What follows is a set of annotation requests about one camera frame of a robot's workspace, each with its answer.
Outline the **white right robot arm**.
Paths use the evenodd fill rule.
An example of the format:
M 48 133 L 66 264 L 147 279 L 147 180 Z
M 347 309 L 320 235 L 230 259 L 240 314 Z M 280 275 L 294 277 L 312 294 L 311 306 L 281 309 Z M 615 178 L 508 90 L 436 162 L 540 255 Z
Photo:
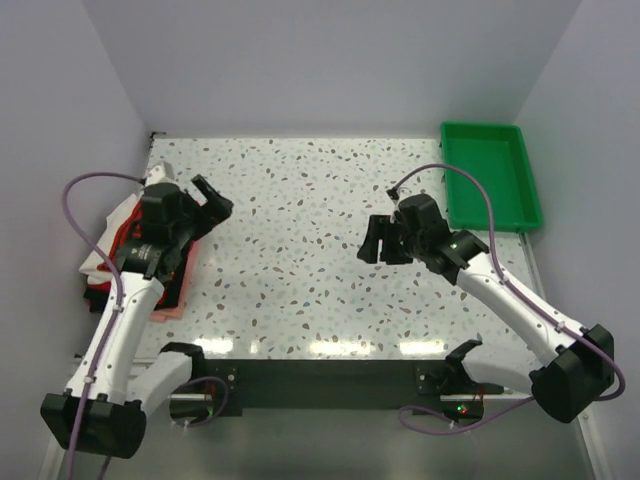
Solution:
M 540 364 L 527 373 L 493 364 L 474 354 L 482 343 L 471 339 L 445 357 L 444 372 L 434 380 L 441 391 L 466 393 L 477 384 L 510 388 L 530 394 L 554 420 L 569 423 L 613 385 L 615 344 L 607 329 L 585 327 L 526 288 L 477 236 L 450 230 L 431 196 L 391 197 L 394 212 L 370 216 L 358 259 L 367 264 L 423 263 L 488 307 Z

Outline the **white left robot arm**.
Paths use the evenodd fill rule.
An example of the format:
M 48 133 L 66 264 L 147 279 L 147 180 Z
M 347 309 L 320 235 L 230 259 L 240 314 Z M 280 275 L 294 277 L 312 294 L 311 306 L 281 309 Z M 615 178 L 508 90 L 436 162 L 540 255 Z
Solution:
M 131 458 L 148 418 L 175 390 L 200 390 L 209 379 L 200 346 L 171 342 L 135 380 L 129 378 L 147 322 L 166 284 L 187 261 L 191 247 L 233 210 L 201 175 L 191 180 L 198 203 L 172 182 L 142 181 L 140 216 L 131 237 L 113 256 L 98 254 L 112 273 L 99 325 L 64 390 L 49 393 L 40 414 L 58 444 L 84 452 Z

